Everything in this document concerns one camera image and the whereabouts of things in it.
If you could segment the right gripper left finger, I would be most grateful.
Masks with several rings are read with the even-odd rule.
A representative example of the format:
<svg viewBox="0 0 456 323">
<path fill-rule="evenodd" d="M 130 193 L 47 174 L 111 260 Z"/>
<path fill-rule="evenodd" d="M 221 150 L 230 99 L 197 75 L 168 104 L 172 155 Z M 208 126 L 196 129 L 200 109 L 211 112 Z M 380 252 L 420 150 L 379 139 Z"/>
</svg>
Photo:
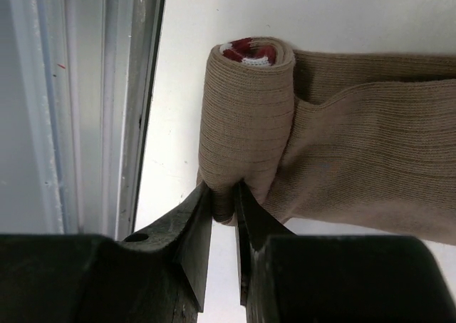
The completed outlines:
<svg viewBox="0 0 456 323">
<path fill-rule="evenodd" d="M 210 191 L 123 241 L 2 235 L 3 322 L 196 322 L 204 309 Z"/>
</svg>

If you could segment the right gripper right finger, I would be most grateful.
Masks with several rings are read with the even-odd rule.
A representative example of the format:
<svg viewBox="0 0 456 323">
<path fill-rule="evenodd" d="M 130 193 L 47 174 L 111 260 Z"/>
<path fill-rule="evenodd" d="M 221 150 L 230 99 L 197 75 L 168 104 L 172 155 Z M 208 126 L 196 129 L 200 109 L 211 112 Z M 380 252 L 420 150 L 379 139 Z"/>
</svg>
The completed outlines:
<svg viewBox="0 0 456 323">
<path fill-rule="evenodd" d="M 234 189 L 248 322 L 449 322 L 451 296 L 419 239 L 296 235 L 248 186 Z"/>
</svg>

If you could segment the brown sock red stripes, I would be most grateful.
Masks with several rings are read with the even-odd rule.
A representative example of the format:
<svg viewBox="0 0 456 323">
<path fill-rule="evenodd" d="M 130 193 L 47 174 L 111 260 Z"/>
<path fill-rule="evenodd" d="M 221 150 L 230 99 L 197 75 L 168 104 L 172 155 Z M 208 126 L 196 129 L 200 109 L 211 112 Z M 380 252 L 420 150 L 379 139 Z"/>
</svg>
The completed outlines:
<svg viewBox="0 0 456 323">
<path fill-rule="evenodd" d="M 272 37 L 207 59 L 197 179 L 217 222 L 236 183 L 304 218 L 455 243 L 455 57 L 300 51 Z"/>
</svg>

